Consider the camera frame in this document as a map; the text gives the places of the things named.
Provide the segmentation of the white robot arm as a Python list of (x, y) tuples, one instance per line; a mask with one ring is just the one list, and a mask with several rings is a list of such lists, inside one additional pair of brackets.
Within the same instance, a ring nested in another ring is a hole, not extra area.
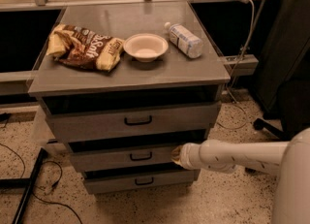
[(271, 224), (310, 224), (310, 129), (288, 142), (186, 143), (171, 152), (171, 160), (187, 170), (228, 174), (243, 166), (274, 175), (278, 182)]

